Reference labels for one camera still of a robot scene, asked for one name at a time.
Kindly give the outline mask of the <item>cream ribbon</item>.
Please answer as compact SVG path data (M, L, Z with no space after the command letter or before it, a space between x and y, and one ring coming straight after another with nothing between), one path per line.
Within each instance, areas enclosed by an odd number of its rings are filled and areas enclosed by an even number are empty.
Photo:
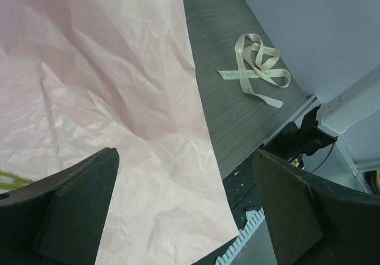
M220 77L224 80L239 80L243 93L258 97L266 104L280 109L283 106L282 101L254 92L250 82L251 79L259 78L278 88L285 89L289 86L291 73L286 69L275 67L280 59L280 51L265 46L256 33L239 36L234 51L237 69L218 70Z

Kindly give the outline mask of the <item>pink flower bouquet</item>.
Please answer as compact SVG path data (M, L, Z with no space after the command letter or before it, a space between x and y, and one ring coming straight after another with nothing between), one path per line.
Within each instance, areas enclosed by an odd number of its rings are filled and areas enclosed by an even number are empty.
M26 185L32 184L30 179L24 179L17 175L1 171L1 189L2 190L16 190Z

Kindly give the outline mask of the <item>pink wrapping paper sheet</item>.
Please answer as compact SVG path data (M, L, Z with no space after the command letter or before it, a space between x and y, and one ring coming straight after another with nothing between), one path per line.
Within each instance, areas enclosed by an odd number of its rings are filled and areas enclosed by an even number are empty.
M238 235L183 0L1 0L1 170L115 148L97 264L192 264Z

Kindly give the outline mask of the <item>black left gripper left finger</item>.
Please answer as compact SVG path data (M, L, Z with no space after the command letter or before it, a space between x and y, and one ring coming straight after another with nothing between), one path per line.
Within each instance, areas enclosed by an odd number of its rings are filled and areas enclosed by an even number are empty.
M1 194L1 264L94 264L119 154L104 148L79 163Z

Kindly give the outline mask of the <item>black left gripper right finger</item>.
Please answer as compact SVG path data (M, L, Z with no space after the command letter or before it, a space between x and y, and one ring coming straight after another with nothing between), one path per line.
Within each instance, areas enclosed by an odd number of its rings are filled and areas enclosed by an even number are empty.
M253 169L278 264L379 264L379 196L257 149Z

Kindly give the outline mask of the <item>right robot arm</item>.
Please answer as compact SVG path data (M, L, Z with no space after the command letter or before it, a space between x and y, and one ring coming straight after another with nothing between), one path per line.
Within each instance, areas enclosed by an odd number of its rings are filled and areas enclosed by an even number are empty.
M379 110L379 67L337 97L314 107L302 120L297 138L300 152L312 156L334 144L338 136Z

